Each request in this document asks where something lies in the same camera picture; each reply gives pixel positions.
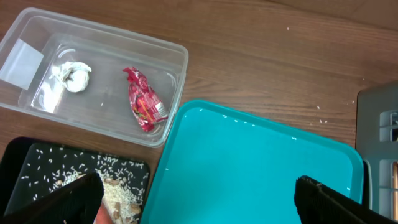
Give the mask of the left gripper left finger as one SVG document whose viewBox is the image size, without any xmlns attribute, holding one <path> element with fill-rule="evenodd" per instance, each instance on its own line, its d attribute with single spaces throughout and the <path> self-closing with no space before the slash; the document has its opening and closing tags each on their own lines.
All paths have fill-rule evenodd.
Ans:
<svg viewBox="0 0 398 224">
<path fill-rule="evenodd" d="M 70 182 L 30 205 L 1 218 L 2 224 L 92 224 L 100 209 L 104 187 L 96 172 Z"/>
</svg>

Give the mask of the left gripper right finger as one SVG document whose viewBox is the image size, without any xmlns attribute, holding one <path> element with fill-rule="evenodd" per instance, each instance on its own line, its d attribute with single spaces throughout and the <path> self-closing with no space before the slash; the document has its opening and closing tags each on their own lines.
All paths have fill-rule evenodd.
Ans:
<svg viewBox="0 0 398 224">
<path fill-rule="evenodd" d="M 294 204 L 302 224 L 397 224 L 308 176 L 296 180 Z"/>
</svg>

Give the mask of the orange carrot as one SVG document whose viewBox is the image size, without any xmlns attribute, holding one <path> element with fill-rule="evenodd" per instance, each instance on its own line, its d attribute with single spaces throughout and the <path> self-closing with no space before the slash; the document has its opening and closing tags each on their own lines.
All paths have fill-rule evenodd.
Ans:
<svg viewBox="0 0 398 224">
<path fill-rule="evenodd" d="M 109 215 L 104 203 L 101 204 L 95 217 L 95 224 L 113 224 L 111 216 Z"/>
</svg>

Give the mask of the wooden chopstick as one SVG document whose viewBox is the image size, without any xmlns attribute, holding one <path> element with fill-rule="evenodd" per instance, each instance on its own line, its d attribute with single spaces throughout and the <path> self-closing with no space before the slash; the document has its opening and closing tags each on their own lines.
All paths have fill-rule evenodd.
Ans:
<svg viewBox="0 0 398 224">
<path fill-rule="evenodd" d="M 398 221 L 398 165 L 397 161 L 392 163 L 392 217 L 395 221 Z"/>
</svg>

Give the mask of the red snack wrapper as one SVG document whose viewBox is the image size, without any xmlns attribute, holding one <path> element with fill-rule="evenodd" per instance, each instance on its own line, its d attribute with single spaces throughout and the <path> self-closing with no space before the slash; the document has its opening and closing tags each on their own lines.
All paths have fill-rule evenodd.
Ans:
<svg viewBox="0 0 398 224">
<path fill-rule="evenodd" d="M 152 131 L 157 123 L 168 119 L 168 112 L 143 73 L 135 67 L 125 68 L 123 71 L 127 73 L 133 115 L 143 131 Z"/>
</svg>

